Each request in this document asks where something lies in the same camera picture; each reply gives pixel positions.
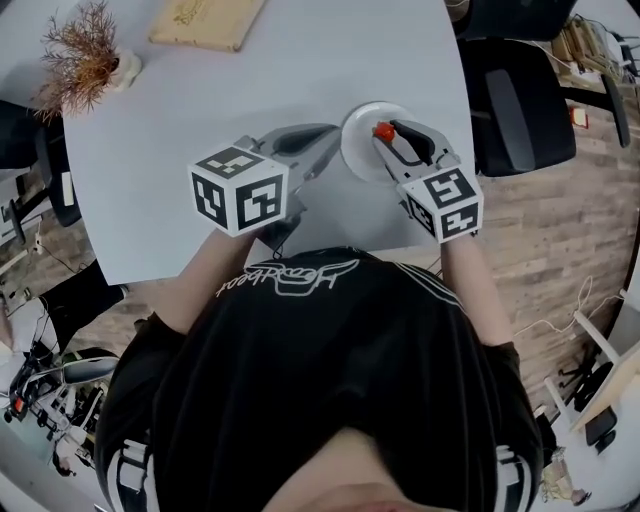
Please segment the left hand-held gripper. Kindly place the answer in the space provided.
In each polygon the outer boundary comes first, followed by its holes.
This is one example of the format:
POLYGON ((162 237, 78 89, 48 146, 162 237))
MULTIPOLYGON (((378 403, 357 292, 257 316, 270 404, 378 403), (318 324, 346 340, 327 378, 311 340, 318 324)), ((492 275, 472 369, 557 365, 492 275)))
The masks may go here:
POLYGON ((340 142, 336 125, 306 123, 222 145, 188 166, 195 210, 217 230, 255 233, 277 252, 306 211, 300 188, 324 170, 340 142))

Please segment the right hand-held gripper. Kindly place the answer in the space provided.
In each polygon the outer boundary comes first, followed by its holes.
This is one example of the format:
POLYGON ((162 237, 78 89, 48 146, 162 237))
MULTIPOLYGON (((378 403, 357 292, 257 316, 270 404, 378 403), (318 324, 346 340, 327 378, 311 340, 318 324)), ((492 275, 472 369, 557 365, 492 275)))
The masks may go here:
POLYGON ((390 123, 394 138, 373 134, 372 144, 409 217, 439 244, 478 231, 484 195, 478 180, 463 172, 448 139, 416 121, 390 123))

